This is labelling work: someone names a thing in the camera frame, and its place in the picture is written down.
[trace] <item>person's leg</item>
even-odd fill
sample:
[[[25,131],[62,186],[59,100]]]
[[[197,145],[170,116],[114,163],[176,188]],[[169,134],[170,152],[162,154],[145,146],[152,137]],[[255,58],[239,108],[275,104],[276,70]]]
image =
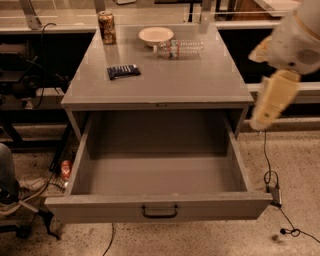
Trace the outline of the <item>person's leg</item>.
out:
[[[0,189],[6,190],[14,196],[19,195],[19,183],[15,177],[15,167],[11,150],[0,143]]]

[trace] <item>black handle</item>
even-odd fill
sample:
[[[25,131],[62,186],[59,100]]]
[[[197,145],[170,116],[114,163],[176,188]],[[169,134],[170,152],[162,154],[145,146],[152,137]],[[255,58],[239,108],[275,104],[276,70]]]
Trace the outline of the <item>black handle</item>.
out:
[[[169,214],[169,215],[150,215],[146,213],[146,207],[142,206],[142,215],[143,217],[147,218],[147,219],[172,219],[177,217],[178,215],[178,206],[175,205],[174,209],[173,209],[173,213]]]

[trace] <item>beverage can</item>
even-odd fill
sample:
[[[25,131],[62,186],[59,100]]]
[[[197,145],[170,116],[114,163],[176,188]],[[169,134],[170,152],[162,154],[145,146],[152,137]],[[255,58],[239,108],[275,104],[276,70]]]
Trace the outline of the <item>beverage can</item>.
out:
[[[72,170],[72,162],[70,160],[64,160],[61,163],[61,178],[65,181],[69,180]]]
[[[104,44],[115,44],[117,42],[114,16],[111,12],[101,11],[98,13],[99,28],[102,42]]]

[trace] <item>floor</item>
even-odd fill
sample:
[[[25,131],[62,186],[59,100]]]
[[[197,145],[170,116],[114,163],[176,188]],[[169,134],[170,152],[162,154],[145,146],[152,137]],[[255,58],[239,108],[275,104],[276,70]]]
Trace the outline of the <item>floor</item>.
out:
[[[266,140],[271,168],[279,175],[283,212],[295,228],[318,239],[319,121],[319,118],[309,118],[279,122],[268,131]],[[265,189],[263,176],[268,170],[264,136],[264,133],[253,132],[245,123],[238,138],[250,180],[259,191]],[[73,136],[68,145],[68,152],[76,149]],[[49,177],[53,154],[52,151],[14,153],[17,176]],[[45,196],[62,196],[62,190],[50,185]],[[37,200],[33,204],[39,206],[42,202]],[[23,208],[13,216],[1,218],[1,224],[32,226],[28,239],[17,238],[14,232],[0,234],[0,255],[4,256],[102,256],[112,238],[110,223],[62,224],[53,218],[51,230],[61,238],[57,240],[47,235],[41,217]],[[105,255],[319,255],[320,244],[316,240],[303,233],[298,237],[284,236],[280,234],[281,228],[292,229],[281,211],[272,205],[256,221],[115,223],[114,240]]]

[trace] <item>white bowl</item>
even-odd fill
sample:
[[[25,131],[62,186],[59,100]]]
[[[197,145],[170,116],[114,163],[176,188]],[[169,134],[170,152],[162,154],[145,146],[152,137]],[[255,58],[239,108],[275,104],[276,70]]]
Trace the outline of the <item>white bowl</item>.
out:
[[[145,41],[150,47],[153,47],[160,42],[170,40],[173,35],[172,30],[163,27],[145,28],[139,33],[140,39]]]

